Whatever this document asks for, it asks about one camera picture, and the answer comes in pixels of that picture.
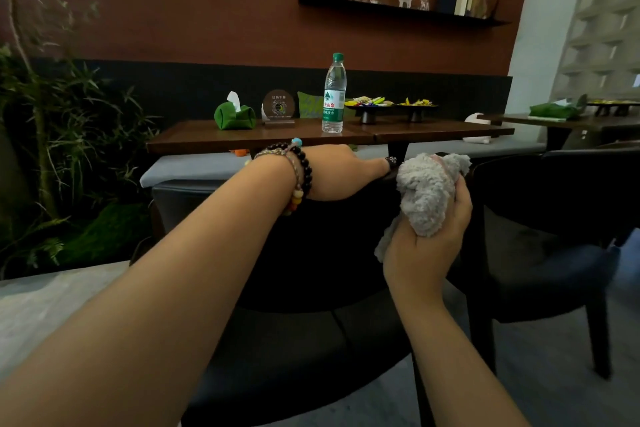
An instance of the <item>plastic bottle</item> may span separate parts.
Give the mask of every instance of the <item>plastic bottle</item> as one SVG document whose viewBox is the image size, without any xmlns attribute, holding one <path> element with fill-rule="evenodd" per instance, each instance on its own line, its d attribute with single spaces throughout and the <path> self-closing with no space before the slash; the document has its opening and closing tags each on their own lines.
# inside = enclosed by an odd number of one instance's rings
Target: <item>plastic bottle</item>
<svg viewBox="0 0 640 427">
<path fill-rule="evenodd" d="M 333 64 L 324 81 L 324 110 L 322 131 L 340 133 L 344 114 L 344 94 L 347 90 L 347 72 L 342 63 L 342 53 L 333 54 Z"/>
</svg>

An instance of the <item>marble floor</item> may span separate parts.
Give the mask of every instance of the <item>marble floor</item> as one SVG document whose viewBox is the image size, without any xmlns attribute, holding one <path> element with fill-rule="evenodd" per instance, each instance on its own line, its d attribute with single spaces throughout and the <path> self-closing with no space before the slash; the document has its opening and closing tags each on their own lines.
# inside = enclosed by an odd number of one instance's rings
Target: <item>marble floor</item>
<svg viewBox="0 0 640 427">
<path fill-rule="evenodd" d="M 127 269 L 126 262 L 0 282 L 0 382 L 40 341 Z M 447 305 L 467 329 L 464 296 Z M 614 375 L 591 370 L 583 310 L 558 318 L 495 324 L 498 374 L 533 426 L 636 426 L 640 423 L 640 230 L 623 250 L 609 294 Z M 419 426 L 409 358 L 327 407 L 271 427 Z"/>
</svg>

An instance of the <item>braided bracelet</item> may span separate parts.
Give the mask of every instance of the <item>braided bracelet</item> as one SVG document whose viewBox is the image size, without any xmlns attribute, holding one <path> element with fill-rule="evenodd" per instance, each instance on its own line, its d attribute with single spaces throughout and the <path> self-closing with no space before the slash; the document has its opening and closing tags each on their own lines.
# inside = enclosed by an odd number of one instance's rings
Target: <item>braided bracelet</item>
<svg viewBox="0 0 640 427">
<path fill-rule="evenodd" d="M 303 180 L 300 180 L 300 175 L 298 174 L 298 167 L 296 166 L 296 163 L 293 161 L 292 156 L 289 155 L 289 152 L 295 154 L 296 157 L 298 157 L 298 160 L 300 161 L 300 165 L 302 166 L 302 170 L 303 170 Z M 289 162 L 293 166 L 293 171 L 296 173 L 296 187 L 294 188 L 293 193 L 291 194 L 291 201 L 289 202 L 285 210 L 282 212 L 283 216 L 289 216 L 298 208 L 298 205 L 302 202 L 302 198 L 308 195 L 309 191 L 311 190 L 311 181 L 313 179 L 311 166 L 309 166 L 309 161 L 307 160 L 307 156 L 305 155 L 305 152 L 302 150 L 302 140 L 300 139 L 293 139 L 291 141 L 291 144 L 288 144 L 286 142 L 271 144 L 267 146 L 265 150 L 256 154 L 254 159 L 260 157 L 261 155 L 268 155 L 268 154 L 283 155 L 284 157 L 289 159 Z"/>
</svg>

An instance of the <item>round brown sign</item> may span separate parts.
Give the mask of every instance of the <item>round brown sign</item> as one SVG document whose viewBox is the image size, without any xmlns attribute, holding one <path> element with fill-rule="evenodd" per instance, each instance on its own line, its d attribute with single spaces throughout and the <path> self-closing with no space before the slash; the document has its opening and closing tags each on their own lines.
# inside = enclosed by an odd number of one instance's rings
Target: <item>round brown sign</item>
<svg viewBox="0 0 640 427">
<path fill-rule="evenodd" d="M 262 100 L 262 111 L 269 120 L 288 120 L 296 112 L 296 102 L 284 90 L 269 91 Z"/>
</svg>

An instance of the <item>person's right arm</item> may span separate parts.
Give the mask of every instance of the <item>person's right arm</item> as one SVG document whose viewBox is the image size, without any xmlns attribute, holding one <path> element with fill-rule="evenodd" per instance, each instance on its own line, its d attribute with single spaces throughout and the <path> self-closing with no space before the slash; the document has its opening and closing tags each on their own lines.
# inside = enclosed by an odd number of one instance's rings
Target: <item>person's right arm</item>
<svg viewBox="0 0 640 427">
<path fill-rule="evenodd" d="M 529 423 L 444 306 L 442 284 L 471 216 L 464 178 L 442 229 L 416 236 L 403 218 L 385 256 L 385 278 L 411 340 L 438 427 L 525 427 Z"/>
</svg>

